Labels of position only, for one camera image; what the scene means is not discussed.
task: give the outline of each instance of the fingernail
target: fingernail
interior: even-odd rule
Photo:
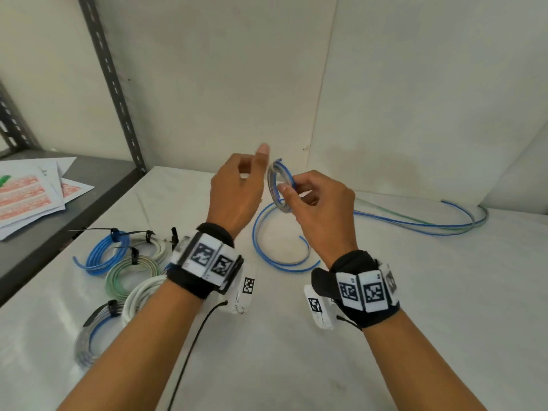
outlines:
[[[264,142],[263,144],[259,145],[257,152],[262,154],[270,154],[270,145]]]

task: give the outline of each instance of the black cable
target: black cable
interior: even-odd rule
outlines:
[[[342,316],[339,316],[337,315],[337,320],[342,320],[343,322],[346,322],[346,323],[350,323],[352,326],[354,326],[355,328],[359,329],[359,330],[362,330],[362,328],[360,326],[358,326],[357,324],[355,324],[354,322],[351,322],[350,320],[347,320],[345,319],[344,317]]]
[[[179,379],[177,380],[177,383],[175,384],[175,389],[173,390],[173,395],[171,401],[169,401],[168,409],[167,411],[171,410],[171,407],[173,405],[173,401],[175,400],[175,394],[177,394],[177,390],[179,389],[179,384],[181,383],[182,374],[186,369],[186,365],[188,364],[188,359],[190,358],[190,354],[192,353],[192,349],[194,349],[194,345],[196,345],[196,341],[198,340],[198,336],[200,336],[200,332],[202,331],[204,324],[206,323],[209,316],[211,316],[211,313],[213,313],[216,308],[221,306],[226,306],[229,302],[227,300],[223,301],[222,303],[217,304],[214,308],[212,308],[209,313],[207,313],[207,316],[204,318],[204,321],[202,321],[202,325],[200,326],[200,329],[198,329],[198,333],[196,333],[196,336],[194,337],[194,341],[192,342],[192,345],[190,345],[190,349],[188,350],[188,354],[186,355],[185,364],[182,366],[181,373],[179,374]]]

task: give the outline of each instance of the table surface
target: table surface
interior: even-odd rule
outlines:
[[[25,150],[5,160],[74,157],[44,150]],[[68,229],[86,227],[140,178],[133,162],[77,156],[66,179],[95,186],[66,204],[65,210],[32,222],[0,242],[0,305],[36,274],[74,235]]]
[[[149,228],[167,239],[173,226],[180,234],[194,229],[206,218],[211,176],[155,167],[93,226]],[[438,202],[361,196],[430,221],[466,221]],[[269,202],[265,190],[261,207]],[[403,308],[488,409],[544,410],[548,402],[547,225],[548,216],[492,210],[482,228],[438,238],[356,218],[360,247],[390,263]],[[299,230],[291,214],[273,214],[264,249],[297,259]],[[85,259],[104,235],[82,234],[0,309],[0,409],[54,409],[82,377],[73,343],[108,297],[104,277],[88,276],[71,258]],[[310,274],[266,265],[254,252],[251,225],[236,248],[257,273],[250,310],[211,316],[174,409],[395,410],[361,332],[338,321],[333,331],[314,324],[303,293]],[[190,331],[159,410],[214,298]],[[111,322],[111,330],[120,328]]]

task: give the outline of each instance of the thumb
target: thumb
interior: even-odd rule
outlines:
[[[288,184],[279,184],[278,191],[282,193],[283,198],[296,216],[307,208],[307,204],[301,200],[297,191]]]

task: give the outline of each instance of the forearm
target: forearm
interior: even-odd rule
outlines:
[[[167,280],[58,410],[154,410],[202,302]]]
[[[402,310],[363,334],[399,411],[485,411]]]

